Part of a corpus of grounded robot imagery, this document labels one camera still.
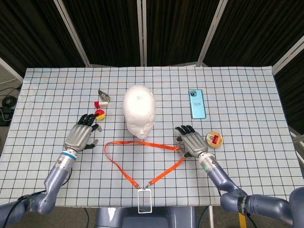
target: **table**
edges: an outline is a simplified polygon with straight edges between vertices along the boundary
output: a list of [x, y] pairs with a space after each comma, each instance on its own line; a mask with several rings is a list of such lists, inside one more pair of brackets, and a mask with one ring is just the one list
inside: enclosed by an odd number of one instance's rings
[[[271, 67], [28, 68], [0, 158], [0, 203], [44, 189], [44, 179], [79, 117], [95, 111], [98, 89], [111, 97], [98, 146], [78, 155], [57, 206], [137, 206], [137, 190], [103, 154], [113, 140], [133, 140], [123, 97], [134, 84], [156, 100], [154, 129], [145, 140], [174, 145], [174, 127], [192, 125], [201, 135], [221, 132], [210, 149], [248, 194], [283, 199], [304, 185]], [[206, 119], [191, 119], [188, 89], [202, 89]], [[114, 159], [142, 186], [181, 157], [163, 149], [117, 145]], [[219, 194], [193, 158], [152, 187], [154, 206], [219, 205]]]

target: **mannequin head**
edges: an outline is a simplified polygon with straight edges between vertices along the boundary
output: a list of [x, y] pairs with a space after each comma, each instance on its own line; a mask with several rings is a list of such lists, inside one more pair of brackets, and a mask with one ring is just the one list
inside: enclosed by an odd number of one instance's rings
[[129, 132], [139, 139], [146, 138], [154, 125], [153, 94], [143, 85], [133, 85], [124, 94], [123, 105]]

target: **orange lanyard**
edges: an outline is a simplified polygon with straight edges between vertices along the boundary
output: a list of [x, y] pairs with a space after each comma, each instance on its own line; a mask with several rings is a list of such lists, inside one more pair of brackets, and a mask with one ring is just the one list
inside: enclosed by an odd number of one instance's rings
[[[107, 156], [107, 158], [117, 166], [117, 168], [120, 170], [120, 172], [123, 174], [123, 176], [135, 187], [135, 188], [139, 188], [139, 184], [133, 180], [132, 177], [130, 177], [123, 169], [122, 167], [117, 164], [117, 162], [113, 161], [113, 159], [111, 157], [109, 157], [109, 155], [106, 153], [106, 148], [108, 146], [108, 144], [113, 143], [113, 144], [129, 144], [129, 143], [137, 143], [140, 145], [145, 145], [145, 146], [151, 146], [151, 147], [157, 147], [157, 148], [163, 148], [163, 149], [167, 149], [167, 150], [171, 150], [171, 151], [178, 151], [179, 149], [181, 149], [180, 147], [173, 147], [173, 146], [166, 146], [166, 145], [162, 145], [162, 144], [156, 144], [156, 143], [150, 143], [150, 142], [142, 142], [142, 141], [112, 141], [112, 142], [108, 142], [106, 145], [104, 145], [104, 153]], [[161, 173], [160, 175], [158, 175], [157, 177], [155, 177], [152, 181], [149, 182], [148, 186], [151, 186], [153, 184], [155, 184], [157, 181], [159, 181], [161, 178], [163, 178], [164, 176], [166, 176], [168, 173], [172, 172], [173, 170], [175, 170], [180, 164], [182, 164], [182, 162], [185, 160], [184, 157], [182, 157], [177, 163], [175, 163], [174, 165], [172, 165], [169, 169], [167, 169], [165, 172]]]

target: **teal phone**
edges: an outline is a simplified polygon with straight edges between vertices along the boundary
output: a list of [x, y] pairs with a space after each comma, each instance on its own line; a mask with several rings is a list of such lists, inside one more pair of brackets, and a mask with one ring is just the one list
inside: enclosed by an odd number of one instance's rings
[[206, 118], [203, 91], [201, 89], [190, 89], [190, 108], [193, 119]]

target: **robotic arm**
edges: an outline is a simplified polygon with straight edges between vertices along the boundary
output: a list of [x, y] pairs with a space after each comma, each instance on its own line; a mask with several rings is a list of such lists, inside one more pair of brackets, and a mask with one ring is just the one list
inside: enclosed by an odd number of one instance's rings
[[93, 131], [96, 129], [101, 131], [99, 125], [91, 126], [97, 116], [85, 114], [74, 125], [65, 141], [65, 150], [62, 151], [44, 182], [45, 191], [26, 195], [15, 202], [0, 206], [0, 227], [19, 222], [28, 211], [45, 215], [53, 210], [57, 194], [76, 161], [77, 153], [94, 148], [98, 142], [95, 140], [92, 144], [87, 144]]
[[208, 146], [199, 133], [189, 125], [177, 127], [176, 130], [182, 135], [177, 141], [184, 142], [185, 149], [199, 159], [200, 165], [215, 186], [226, 192], [220, 197], [225, 211], [243, 215], [257, 214], [277, 219], [294, 228], [304, 227], [304, 187], [291, 193], [290, 202], [264, 195], [249, 196], [229, 178], [214, 154], [208, 153]]

